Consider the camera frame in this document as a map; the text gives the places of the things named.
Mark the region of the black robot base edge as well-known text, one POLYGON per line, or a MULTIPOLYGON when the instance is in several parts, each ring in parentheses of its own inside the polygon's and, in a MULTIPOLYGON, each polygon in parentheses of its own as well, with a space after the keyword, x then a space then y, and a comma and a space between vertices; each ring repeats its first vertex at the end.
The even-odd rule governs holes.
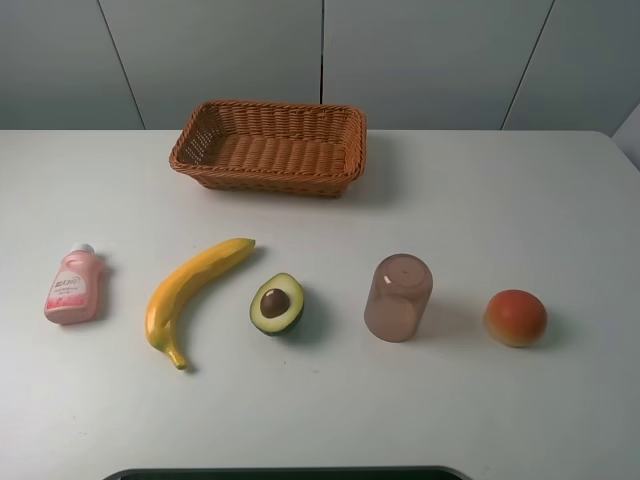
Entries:
POLYGON ((337 480, 337 479, 469 479, 457 470, 443 466, 386 467, 247 467, 128 469, 106 476, 106 479, 220 479, 220 480, 337 480))

